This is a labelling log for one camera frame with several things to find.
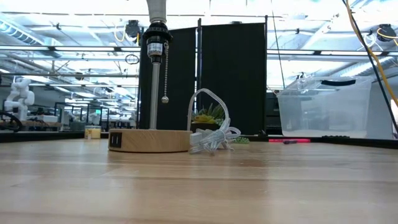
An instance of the workbench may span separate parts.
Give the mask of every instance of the workbench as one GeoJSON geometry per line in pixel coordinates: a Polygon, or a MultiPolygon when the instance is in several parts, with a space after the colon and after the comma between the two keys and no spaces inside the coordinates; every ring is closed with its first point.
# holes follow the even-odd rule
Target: workbench
{"type": "Polygon", "coordinates": [[[398,150],[251,142],[190,155],[107,139],[0,144],[1,223],[396,223],[398,150]]]}

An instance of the wooden lamp base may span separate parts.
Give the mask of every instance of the wooden lamp base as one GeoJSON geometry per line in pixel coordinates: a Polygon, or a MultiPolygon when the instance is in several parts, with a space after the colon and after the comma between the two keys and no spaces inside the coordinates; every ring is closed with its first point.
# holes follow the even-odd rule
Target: wooden lamp base
{"type": "Polygon", "coordinates": [[[110,129],[110,151],[118,152],[187,152],[191,131],[154,129],[110,129]]]}

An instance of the black partition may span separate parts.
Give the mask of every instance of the black partition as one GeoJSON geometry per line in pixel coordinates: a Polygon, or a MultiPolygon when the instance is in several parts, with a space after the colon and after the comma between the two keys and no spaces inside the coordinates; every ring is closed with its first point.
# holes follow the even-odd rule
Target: black partition
{"type": "MultiPolygon", "coordinates": [[[[170,33],[174,40],[169,47],[167,75],[169,103],[163,104],[160,101],[164,95],[165,58],[163,58],[159,75],[157,129],[185,130],[189,101],[195,91],[196,28],[171,30],[170,33]]],[[[147,56],[146,43],[143,43],[139,74],[140,129],[149,128],[151,88],[152,64],[147,56]]]]}
{"type": "MultiPolygon", "coordinates": [[[[202,27],[201,87],[227,105],[231,126],[243,134],[264,129],[266,41],[264,23],[202,27]]],[[[202,105],[212,98],[203,94],[202,105]]]]}

